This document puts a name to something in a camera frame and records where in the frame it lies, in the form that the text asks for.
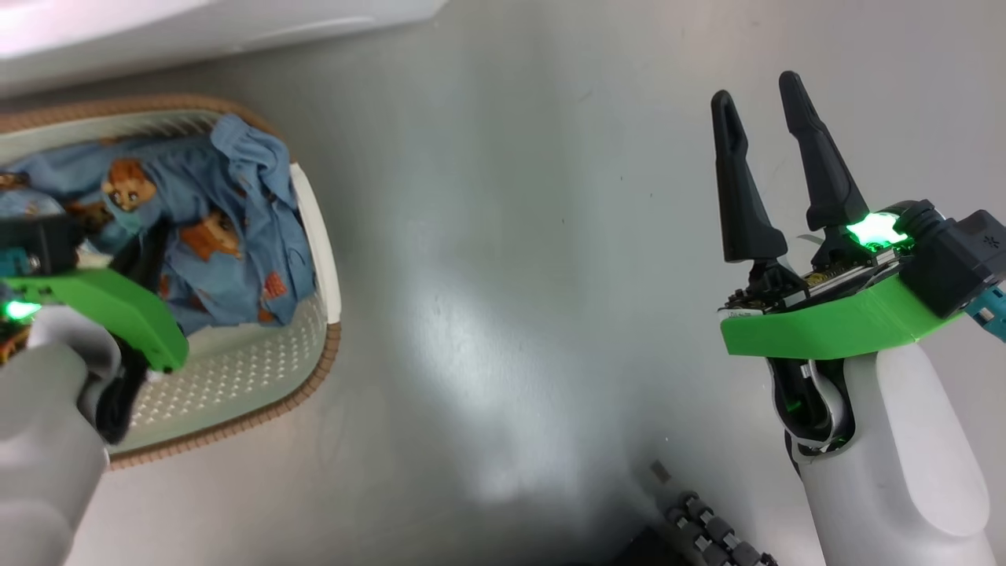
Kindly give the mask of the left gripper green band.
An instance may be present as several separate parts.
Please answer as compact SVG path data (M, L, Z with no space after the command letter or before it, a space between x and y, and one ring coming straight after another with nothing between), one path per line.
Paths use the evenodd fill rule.
M3 278L15 300L37 303L28 347L68 345L85 362L78 408L103 438L128 433L148 372L172 373L189 357L189 343L169 308L156 296L168 225L133 236L110 269L41 278Z

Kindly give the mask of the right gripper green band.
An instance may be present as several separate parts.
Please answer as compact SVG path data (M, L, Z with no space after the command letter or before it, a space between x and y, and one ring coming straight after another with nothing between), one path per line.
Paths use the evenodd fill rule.
M956 225L933 208L869 211L801 76L777 80L784 119L798 143L810 230L824 240L809 273L784 265L786 239L770 222L752 178L747 133L726 90L711 98L723 255L751 261L747 286L720 309L727 351L764 358L791 448L830 454L856 430L846 359L915 343L945 321L902 273Z

